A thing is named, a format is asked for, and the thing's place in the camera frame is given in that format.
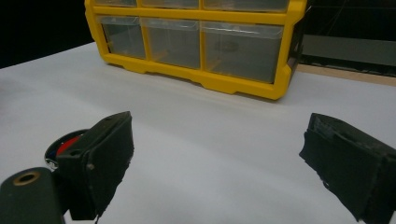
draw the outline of red component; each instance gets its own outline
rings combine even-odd
[[[56,151],[56,155],[58,156],[59,154],[63,153],[65,150],[67,150],[68,147],[73,145],[73,143],[75,143],[80,137],[81,135],[70,138],[69,140],[65,141]]]

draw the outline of plastic drawer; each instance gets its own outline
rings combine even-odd
[[[105,31],[110,53],[146,58],[138,17],[101,16],[98,20]]]
[[[143,7],[198,8],[199,0],[142,0]]]
[[[95,0],[95,4],[110,7],[136,7],[136,0]]]
[[[151,60],[177,66],[200,67],[199,22],[142,18]]]
[[[208,72],[273,83],[283,27],[202,21]]]
[[[289,0],[204,0],[205,9],[231,11],[286,11]]]

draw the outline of white table surface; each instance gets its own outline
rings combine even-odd
[[[356,223],[298,156],[311,113],[396,147],[394,87],[297,72],[273,102],[135,74],[89,44],[0,70],[0,181],[126,110],[134,157],[99,223]]]

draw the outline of yellow storage organizer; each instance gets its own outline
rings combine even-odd
[[[226,93],[283,96],[306,0],[85,0],[102,58]]]

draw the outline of yellow plastic frame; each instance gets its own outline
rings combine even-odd
[[[204,10],[203,0],[200,0],[198,9],[149,8],[141,7],[141,0],[136,0],[136,3],[137,7],[104,7],[96,6],[94,0],[85,0],[85,15],[92,38],[96,42],[99,53],[105,62],[121,65],[127,70],[141,74],[160,73],[186,78],[193,82],[201,83],[204,88],[213,91],[226,93],[242,92],[274,100],[286,93],[291,79],[291,68],[287,64],[291,37],[295,23],[304,16],[306,0],[290,0],[287,11],[283,13]],[[283,35],[277,60],[275,81],[274,83],[263,83],[204,71],[205,35],[202,31],[200,31],[201,69],[198,70],[151,61],[147,31],[143,26],[141,28],[147,56],[146,60],[110,53],[102,25],[96,19],[97,16],[137,16],[282,25]]]

